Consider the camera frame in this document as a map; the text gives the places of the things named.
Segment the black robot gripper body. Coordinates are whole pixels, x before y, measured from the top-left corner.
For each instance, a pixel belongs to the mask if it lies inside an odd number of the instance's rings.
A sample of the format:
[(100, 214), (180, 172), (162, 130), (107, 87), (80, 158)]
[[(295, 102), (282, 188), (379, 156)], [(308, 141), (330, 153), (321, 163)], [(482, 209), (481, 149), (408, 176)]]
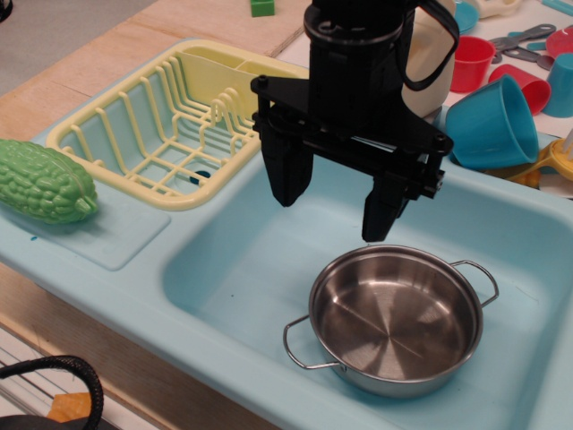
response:
[(406, 197), (433, 196), (452, 140), (407, 107), (403, 89), (427, 89), (444, 71), (419, 80), (406, 71), (417, 10), (448, 35), (454, 18), (436, 1), (314, 1), (304, 13), (310, 40), (305, 79), (261, 75), (252, 80), (261, 126), (301, 136), (322, 156), (374, 177), (406, 182)]

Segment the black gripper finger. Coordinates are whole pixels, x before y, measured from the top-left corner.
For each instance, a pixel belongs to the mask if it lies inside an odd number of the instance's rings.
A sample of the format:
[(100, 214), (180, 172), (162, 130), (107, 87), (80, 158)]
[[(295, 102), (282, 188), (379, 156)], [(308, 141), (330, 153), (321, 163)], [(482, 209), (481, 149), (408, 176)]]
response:
[(406, 205), (406, 184), (403, 181), (391, 177), (375, 177), (372, 190), (364, 204), (363, 240), (366, 242), (385, 240)]
[(283, 206), (292, 206), (312, 179), (313, 153), (301, 136), (261, 126), (261, 151), (271, 192)]

